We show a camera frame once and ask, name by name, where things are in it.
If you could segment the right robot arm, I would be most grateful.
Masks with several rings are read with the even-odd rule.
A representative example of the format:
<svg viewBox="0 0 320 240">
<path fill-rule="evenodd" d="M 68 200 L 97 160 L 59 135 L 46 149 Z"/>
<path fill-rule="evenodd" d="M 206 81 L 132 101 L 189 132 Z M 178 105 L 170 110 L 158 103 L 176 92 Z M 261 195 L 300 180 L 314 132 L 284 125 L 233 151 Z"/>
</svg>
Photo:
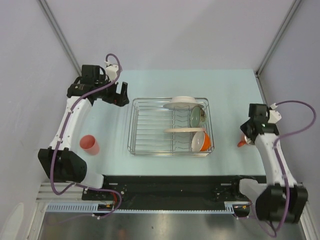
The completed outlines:
<svg viewBox="0 0 320 240">
<path fill-rule="evenodd" d="M 230 188 L 230 194 L 237 201 L 245 197 L 251 199 L 260 221 L 296 224 L 308 200 L 308 191 L 298 184 L 285 161 L 276 125 L 282 117 L 276 107 L 275 104 L 269 107 L 266 104 L 251 103 L 249 119 L 240 126 L 242 139 L 238 146 L 257 148 L 266 183 L 241 179 Z"/>
</svg>

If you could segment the orange mug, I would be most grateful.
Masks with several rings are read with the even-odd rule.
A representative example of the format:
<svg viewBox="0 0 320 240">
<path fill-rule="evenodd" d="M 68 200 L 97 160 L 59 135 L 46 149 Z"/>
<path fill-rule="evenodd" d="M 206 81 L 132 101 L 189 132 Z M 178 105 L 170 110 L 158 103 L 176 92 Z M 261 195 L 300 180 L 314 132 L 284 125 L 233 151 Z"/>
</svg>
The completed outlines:
<svg viewBox="0 0 320 240">
<path fill-rule="evenodd" d="M 249 144 L 249 141 L 250 141 L 250 140 L 243 134 L 243 135 L 241 136 L 240 141 L 239 141 L 238 144 L 237 144 L 237 147 L 240 148 L 240 147 L 242 147 L 242 146 L 244 146 L 244 145 L 248 145 L 248 144 Z"/>
</svg>

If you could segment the pink cream tree plate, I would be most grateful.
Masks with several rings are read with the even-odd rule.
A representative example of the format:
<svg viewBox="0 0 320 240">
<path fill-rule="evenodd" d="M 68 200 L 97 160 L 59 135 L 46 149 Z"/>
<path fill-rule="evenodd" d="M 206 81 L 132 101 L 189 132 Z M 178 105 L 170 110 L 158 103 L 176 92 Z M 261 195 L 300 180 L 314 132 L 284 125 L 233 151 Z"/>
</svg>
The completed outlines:
<svg viewBox="0 0 320 240">
<path fill-rule="evenodd" d="M 193 132 L 206 132 L 204 127 L 181 127 L 181 128 L 167 128 L 165 133 L 193 133 Z"/>
</svg>

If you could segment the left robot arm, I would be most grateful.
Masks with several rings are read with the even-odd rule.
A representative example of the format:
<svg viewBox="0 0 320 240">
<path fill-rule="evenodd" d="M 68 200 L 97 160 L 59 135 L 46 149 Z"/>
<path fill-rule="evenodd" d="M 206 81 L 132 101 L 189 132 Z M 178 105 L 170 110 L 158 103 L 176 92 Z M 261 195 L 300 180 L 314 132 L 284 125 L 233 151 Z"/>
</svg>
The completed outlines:
<svg viewBox="0 0 320 240">
<path fill-rule="evenodd" d="M 81 76 L 67 89 L 66 108 L 57 133 L 48 148 L 41 148 L 38 159 L 50 183 L 73 183 L 93 188 L 93 194 L 100 200 L 110 196 L 111 188 L 104 184 L 104 176 L 90 170 L 88 163 L 77 153 L 79 136 L 86 117 L 96 100 L 119 107 L 130 101 L 128 84 L 122 83 L 117 93 L 117 80 L 121 67 L 106 62 L 106 67 L 83 65 Z"/>
</svg>

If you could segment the orange bowl white inside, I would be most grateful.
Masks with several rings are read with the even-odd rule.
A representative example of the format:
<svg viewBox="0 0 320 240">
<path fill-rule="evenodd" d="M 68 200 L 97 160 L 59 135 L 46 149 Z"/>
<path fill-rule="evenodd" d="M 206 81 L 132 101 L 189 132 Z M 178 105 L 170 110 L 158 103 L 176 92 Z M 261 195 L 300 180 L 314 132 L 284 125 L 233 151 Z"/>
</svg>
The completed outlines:
<svg viewBox="0 0 320 240">
<path fill-rule="evenodd" d="M 192 138 L 191 150 L 193 152 L 204 152 L 211 147 L 211 140 L 205 131 L 198 131 Z"/>
</svg>

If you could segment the white deep plate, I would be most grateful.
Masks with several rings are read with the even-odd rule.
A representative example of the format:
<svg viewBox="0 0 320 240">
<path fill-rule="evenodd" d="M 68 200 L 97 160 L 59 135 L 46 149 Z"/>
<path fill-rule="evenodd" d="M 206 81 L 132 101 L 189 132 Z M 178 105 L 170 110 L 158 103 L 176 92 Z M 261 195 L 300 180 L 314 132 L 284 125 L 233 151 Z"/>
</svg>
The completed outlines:
<svg viewBox="0 0 320 240">
<path fill-rule="evenodd" d="M 194 107 L 203 108 L 204 106 L 191 96 L 175 96 L 169 103 L 163 105 L 168 110 L 192 110 Z"/>
</svg>

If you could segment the metal wire dish rack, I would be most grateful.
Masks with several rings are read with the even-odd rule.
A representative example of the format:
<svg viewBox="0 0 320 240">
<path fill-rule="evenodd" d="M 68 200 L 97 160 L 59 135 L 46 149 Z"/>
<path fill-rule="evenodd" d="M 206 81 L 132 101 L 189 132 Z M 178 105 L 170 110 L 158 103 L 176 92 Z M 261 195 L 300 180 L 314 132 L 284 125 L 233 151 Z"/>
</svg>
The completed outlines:
<svg viewBox="0 0 320 240">
<path fill-rule="evenodd" d="M 211 147 L 193 152 L 192 140 L 197 132 L 165 133 L 165 129 L 191 128 L 192 110 L 170 110 L 163 107 L 172 97 L 147 97 L 133 100 L 129 124 L 128 150 L 135 156 L 197 156 L 209 155 L 215 148 L 210 105 L 207 98 L 194 97 L 203 105 L 206 129 Z"/>
</svg>

